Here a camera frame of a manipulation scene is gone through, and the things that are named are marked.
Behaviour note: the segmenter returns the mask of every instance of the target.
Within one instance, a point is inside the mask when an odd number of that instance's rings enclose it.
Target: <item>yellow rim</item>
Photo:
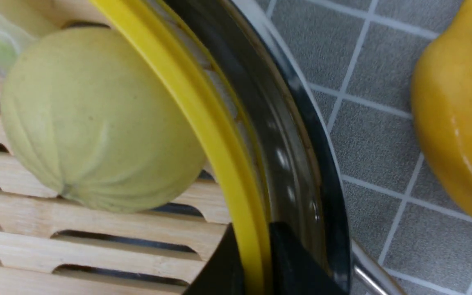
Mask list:
[[[91,0],[159,76],[189,120],[215,170],[231,214],[247,294],[269,294],[268,225],[251,160],[206,74],[159,15],[141,0]]]

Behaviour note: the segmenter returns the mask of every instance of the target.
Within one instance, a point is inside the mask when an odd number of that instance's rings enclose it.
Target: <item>melon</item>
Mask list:
[[[62,30],[31,45],[5,79],[0,110],[21,164],[92,209],[163,205],[206,162],[156,73],[107,28]]]

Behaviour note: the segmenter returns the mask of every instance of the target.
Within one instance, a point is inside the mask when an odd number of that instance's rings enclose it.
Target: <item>green vegetable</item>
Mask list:
[[[23,0],[0,0],[0,71],[7,73],[23,50],[56,30]]]
[[[15,156],[93,209],[133,212],[179,196],[206,157],[178,105],[118,32],[54,32],[19,56],[2,90]]]

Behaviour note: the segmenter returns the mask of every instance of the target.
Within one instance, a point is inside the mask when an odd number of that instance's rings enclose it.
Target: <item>wooden drying rack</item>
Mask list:
[[[60,26],[82,20],[109,25],[86,0],[26,1]],[[201,50],[169,15],[157,10],[217,84]],[[10,150],[1,119],[0,144]],[[0,295],[180,294],[230,222],[221,189],[213,181],[198,180],[173,201],[197,209],[202,217],[93,211],[56,196],[11,153],[0,150]]]

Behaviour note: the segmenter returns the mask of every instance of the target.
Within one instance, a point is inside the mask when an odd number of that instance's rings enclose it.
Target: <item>tile countertop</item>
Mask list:
[[[472,295],[472,219],[424,162],[408,89],[461,0],[258,2],[327,120],[354,237],[408,295]],[[352,295],[365,294],[355,282]]]

